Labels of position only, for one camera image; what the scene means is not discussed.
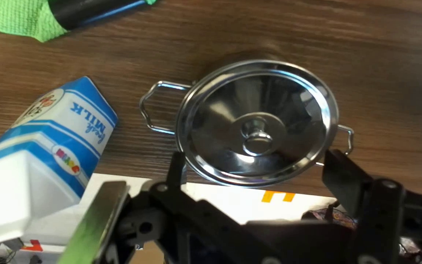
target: milk carton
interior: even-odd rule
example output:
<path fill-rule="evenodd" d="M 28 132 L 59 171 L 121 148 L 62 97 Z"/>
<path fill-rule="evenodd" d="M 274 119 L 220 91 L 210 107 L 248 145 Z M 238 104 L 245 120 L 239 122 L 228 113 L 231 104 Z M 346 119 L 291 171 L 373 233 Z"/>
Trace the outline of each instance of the milk carton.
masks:
<path fill-rule="evenodd" d="M 81 199 L 116 123 L 87 76 L 43 95 L 14 123 L 0 138 L 0 242 Z"/>

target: green cloth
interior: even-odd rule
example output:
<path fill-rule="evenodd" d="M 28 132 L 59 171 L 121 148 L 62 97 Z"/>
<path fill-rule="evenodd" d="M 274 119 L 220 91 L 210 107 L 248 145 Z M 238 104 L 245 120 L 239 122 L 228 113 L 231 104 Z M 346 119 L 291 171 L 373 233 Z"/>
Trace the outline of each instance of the green cloth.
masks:
<path fill-rule="evenodd" d="M 0 0 L 0 31 L 33 36 L 42 42 L 66 32 L 47 0 Z"/>

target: pot lid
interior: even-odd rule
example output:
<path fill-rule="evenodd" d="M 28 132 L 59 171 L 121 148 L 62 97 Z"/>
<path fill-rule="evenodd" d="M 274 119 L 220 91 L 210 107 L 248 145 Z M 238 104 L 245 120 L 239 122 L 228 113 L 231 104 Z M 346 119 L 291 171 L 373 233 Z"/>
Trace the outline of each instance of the pot lid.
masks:
<path fill-rule="evenodd" d="M 216 70 L 182 102 L 178 144 L 203 176 L 264 186 L 313 166 L 332 144 L 339 110 L 311 72 L 277 60 Z"/>

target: wooden table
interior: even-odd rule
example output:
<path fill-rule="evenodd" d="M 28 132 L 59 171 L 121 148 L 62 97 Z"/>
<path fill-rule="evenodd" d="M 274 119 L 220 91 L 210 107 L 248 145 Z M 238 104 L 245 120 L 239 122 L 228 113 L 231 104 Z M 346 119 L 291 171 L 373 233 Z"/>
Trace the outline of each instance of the wooden table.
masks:
<path fill-rule="evenodd" d="M 0 34 L 0 135 L 36 98 L 90 75 L 121 116 L 99 171 L 162 179 L 175 141 L 146 127 L 141 95 L 159 79 L 192 82 L 242 51 L 270 51 L 321 76 L 342 123 L 357 130 L 352 158 L 422 190 L 418 0 L 162 0 L 47 44 Z M 320 174 L 314 168 L 277 188 L 324 192 Z"/>

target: pot handle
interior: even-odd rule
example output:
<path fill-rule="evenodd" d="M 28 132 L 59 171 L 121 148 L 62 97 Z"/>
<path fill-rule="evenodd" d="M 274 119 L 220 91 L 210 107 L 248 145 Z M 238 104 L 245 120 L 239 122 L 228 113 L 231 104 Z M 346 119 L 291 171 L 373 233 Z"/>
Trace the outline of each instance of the pot handle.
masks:
<path fill-rule="evenodd" d="M 348 133 L 348 148 L 343 151 L 346 155 L 352 154 L 355 149 L 355 129 L 339 124 L 340 130 L 345 130 Z"/>
<path fill-rule="evenodd" d="M 141 116 L 146 119 L 147 126 L 154 130 L 154 132 L 160 132 L 160 133 L 168 133 L 168 135 L 176 135 L 176 132 L 170 127 L 165 127 L 165 126 L 157 126 L 154 124 L 148 110 L 147 110 L 147 101 L 154 95 L 156 91 L 159 89 L 176 89 L 176 91 L 189 91 L 191 85 L 185 85 L 185 83 L 178 83 L 178 82 L 168 82 L 168 80 L 159 80 L 156 82 L 151 89 L 141 97 L 140 101 L 140 110 L 141 110 Z"/>

